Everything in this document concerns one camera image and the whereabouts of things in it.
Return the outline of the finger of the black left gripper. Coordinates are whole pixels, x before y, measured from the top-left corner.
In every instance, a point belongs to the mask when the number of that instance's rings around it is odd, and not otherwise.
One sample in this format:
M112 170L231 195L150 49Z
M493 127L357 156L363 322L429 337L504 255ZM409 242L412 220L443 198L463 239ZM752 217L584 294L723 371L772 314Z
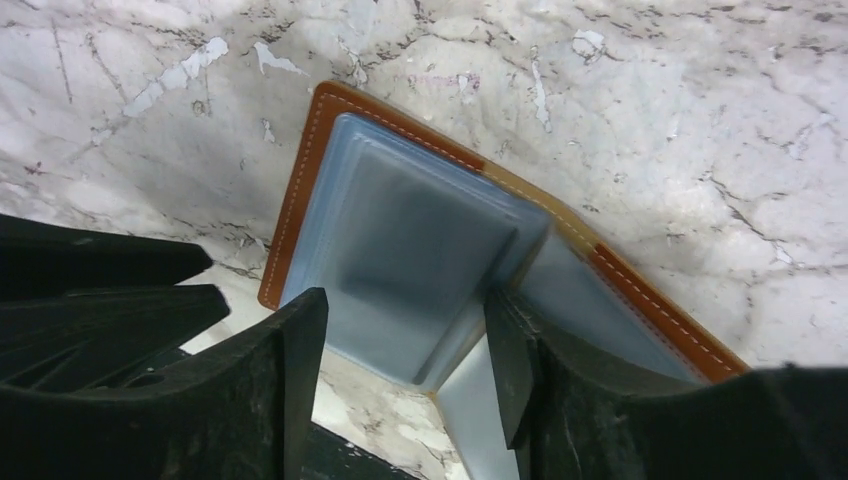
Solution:
M118 385L225 318L198 245L1 217L1 381Z

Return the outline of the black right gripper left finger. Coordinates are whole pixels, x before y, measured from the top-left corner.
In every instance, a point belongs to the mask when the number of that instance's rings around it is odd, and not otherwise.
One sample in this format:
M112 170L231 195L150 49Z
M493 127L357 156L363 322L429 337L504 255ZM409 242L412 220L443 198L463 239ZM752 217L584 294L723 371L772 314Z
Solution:
M197 354L118 385L5 385L5 479L296 479L327 329L312 287Z

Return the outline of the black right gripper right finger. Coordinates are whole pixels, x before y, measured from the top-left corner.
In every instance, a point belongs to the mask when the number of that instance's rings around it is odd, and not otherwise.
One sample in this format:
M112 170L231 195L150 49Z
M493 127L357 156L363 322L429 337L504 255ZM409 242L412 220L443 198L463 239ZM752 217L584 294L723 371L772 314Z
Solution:
M523 479L843 479L847 372L787 365L715 385L666 376L484 303L507 447Z

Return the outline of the brown leather card holder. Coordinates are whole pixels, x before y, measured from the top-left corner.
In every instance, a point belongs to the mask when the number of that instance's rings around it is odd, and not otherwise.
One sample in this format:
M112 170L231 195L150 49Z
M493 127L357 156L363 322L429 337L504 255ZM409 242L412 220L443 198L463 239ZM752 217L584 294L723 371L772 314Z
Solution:
M484 324L498 283L647 370L718 383L746 368L562 201L372 95L320 83L259 302L322 288L327 346L432 394L473 479L528 475L504 436Z

